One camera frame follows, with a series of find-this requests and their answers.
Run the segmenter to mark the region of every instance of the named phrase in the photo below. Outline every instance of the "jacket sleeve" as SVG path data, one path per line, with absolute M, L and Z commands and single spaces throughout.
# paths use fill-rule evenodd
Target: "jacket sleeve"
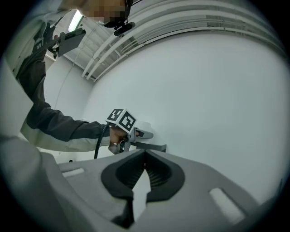
M 40 73 L 45 74 L 43 68 L 43 64 L 34 63 L 34 67 L 30 68 L 30 71 L 20 79 L 24 91 L 34 103 L 21 128 L 21 133 L 31 144 L 48 150 L 65 152 L 95 150 L 105 125 L 96 121 L 88 123 L 74 120 L 70 116 L 64 116 L 59 110 L 51 109 L 44 99 L 45 76 L 39 76 Z M 109 143 L 110 130 L 108 128 L 101 146 L 109 145 Z

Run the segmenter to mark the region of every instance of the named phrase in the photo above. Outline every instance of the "ceiling light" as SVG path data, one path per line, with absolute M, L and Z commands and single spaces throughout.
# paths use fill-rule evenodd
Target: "ceiling light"
M 69 32 L 74 31 L 77 28 L 77 26 L 79 25 L 79 23 L 82 20 L 82 18 L 83 18 L 82 14 L 77 10 L 76 13 L 73 16 L 71 24 L 68 27 L 68 31 Z

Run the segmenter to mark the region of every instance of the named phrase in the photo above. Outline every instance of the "black and white marker cube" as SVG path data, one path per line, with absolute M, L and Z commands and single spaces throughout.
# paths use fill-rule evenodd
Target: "black and white marker cube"
M 111 122 L 130 134 L 137 119 L 126 109 L 114 109 L 106 122 Z

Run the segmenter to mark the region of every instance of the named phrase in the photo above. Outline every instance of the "person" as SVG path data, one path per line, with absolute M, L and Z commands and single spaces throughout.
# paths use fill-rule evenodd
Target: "person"
M 44 98 L 46 50 L 40 52 L 28 66 L 23 68 L 27 58 L 36 50 L 36 44 L 45 40 L 46 29 L 59 21 L 70 10 L 102 24 L 113 27 L 125 21 L 129 15 L 132 0 L 44 0 L 25 17 L 16 35 L 8 46 L 7 63 L 32 100 L 33 106 L 21 128 L 21 133 L 33 145 L 48 150 L 85 152 L 95 150 L 105 125 L 97 121 L 74 120 L 59 110 L 54 110 Z M 119 143 L 126 132 L 109 127 L 102 138 L 101 146 Z

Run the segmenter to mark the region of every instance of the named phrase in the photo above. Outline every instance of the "black cable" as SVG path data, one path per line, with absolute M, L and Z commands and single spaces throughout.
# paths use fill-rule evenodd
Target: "black cable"
M 106 124 L 106 126 L 105 126 L 104 129 L 103 129 L 103 132 L 102 132 L 100 138 L 98 139 L 98 142 L 97 142 L 97 145 L 96 145 L 96 149 L 95 149 L 95 156 L 94 156 L 94 159 L 96 159 L 96 158 L 98 157 L 98 152 L 99 152 L 99 148 L 100 148 L 100 145 L 101 145 L 101 141 L 102 141 L 102 139 L 103 139 L 103 136 L 104 136 L 106 130 L 107 130 L 108 127 L 110 126 L 110 124 L 111 124 L 110 122 L 108 122 L 108 123 Z

